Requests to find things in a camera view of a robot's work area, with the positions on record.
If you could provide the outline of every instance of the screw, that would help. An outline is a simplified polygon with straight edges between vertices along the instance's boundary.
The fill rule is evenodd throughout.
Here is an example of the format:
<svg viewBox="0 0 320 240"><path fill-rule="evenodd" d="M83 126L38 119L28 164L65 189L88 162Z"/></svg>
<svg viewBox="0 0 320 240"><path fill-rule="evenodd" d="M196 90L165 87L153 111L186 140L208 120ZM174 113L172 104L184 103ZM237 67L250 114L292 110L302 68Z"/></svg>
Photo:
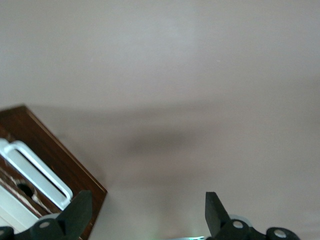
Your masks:
<svg viewBox="0 0 320 240"><path fill-rule="evenodd" d="M233 226L237 229L242 229L244 227L244 225L240 221L234 221Z"/></svg>
<svg viewBox="0 0 320 240"><path fill-rule="evenodd" d="M39 225L39 228L44 229L44 228L48 227L49 225L50 225L50 222L44 221L43 223L41 223Z"/></svg>
<svg viewBox="0 0 320 240"><path fill-rule="evenodd" d="M285 234L285 232L280 229L275 230L274 235L282 239L285 239L287 237L287 234Z"/></svg>

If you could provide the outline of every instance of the dark wood panel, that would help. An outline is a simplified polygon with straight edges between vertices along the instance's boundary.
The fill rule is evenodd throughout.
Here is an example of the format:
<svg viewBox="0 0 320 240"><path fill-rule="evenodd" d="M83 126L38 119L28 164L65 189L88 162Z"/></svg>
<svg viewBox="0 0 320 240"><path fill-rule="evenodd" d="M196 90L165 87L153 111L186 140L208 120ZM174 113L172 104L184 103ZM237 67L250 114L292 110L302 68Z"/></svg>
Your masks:
<svg viewBox="0 0 320 240"><path fill-rule="evenodd" d="M74 197L81 190L92 191L93 216L81 235L83 240L88 239L107 194L106 189L26 106L0 111L0 134L9 142L20 140L28 145L71 188ZM57 212L52 204L46 203L46 207Z"/></svg>

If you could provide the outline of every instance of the white handle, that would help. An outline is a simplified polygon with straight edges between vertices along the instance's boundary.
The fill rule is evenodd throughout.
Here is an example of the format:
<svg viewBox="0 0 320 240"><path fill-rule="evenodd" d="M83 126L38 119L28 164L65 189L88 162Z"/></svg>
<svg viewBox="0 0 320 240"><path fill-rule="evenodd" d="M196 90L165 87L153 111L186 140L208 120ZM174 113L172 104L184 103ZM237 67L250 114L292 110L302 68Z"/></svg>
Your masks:
<svg viewBox="0 0 320 240"><path fill-rule="evenodd" d="M71 189L22 141L0 138L0 154L61 210L71 202Z"/></svg>

